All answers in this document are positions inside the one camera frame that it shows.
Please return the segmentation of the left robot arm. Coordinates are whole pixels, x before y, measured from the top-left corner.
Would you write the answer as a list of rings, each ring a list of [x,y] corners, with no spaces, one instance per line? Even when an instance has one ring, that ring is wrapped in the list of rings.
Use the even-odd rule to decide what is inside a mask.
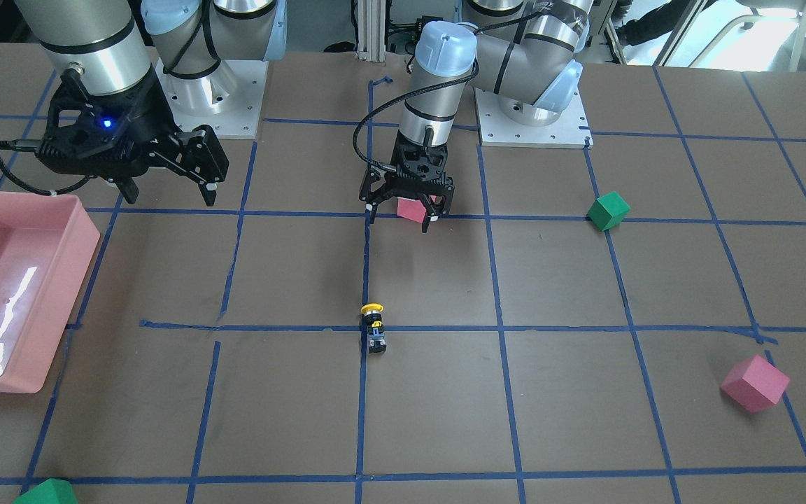
[[[591,29],[589,1],[465,1],[458,22],[432,20],[413,52],[409,91],[378,106],[401,105],[389,162],[355,148],[365,163],[360,201],[374,221],[393,198],[422,206],[422,230],[448,215],[455,184],[446,172],[448,136],[467,85],[540,111],[559,113],[582,74],[575,55]]]

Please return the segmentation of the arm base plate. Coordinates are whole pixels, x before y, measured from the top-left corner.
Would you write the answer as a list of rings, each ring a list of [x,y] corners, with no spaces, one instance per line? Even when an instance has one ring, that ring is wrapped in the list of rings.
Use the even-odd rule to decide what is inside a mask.
[[[561,112],[474,90],[479,131],[484,146],[515,148],[591,148],[594,141],[577,87]]]
[[[210,125],[220,139],[257,137],[269,62],[223,60],[198,79],[180,79],[162,70],[159,59],[155,74],[177,127],[189,132]]]

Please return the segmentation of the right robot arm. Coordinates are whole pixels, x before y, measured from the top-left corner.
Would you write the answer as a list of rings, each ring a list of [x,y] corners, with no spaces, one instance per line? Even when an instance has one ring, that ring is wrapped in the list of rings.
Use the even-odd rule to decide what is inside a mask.
[[[64,195],[102,179],[134,203],[150,168],[184,176],[215,204],[229,162],[213,125],[185,131],[175,111],[242,111],[232,61],[281,60],[285,1],[19,1],[60,83],[41,139],[0,141],[0,170],[20,188]]]

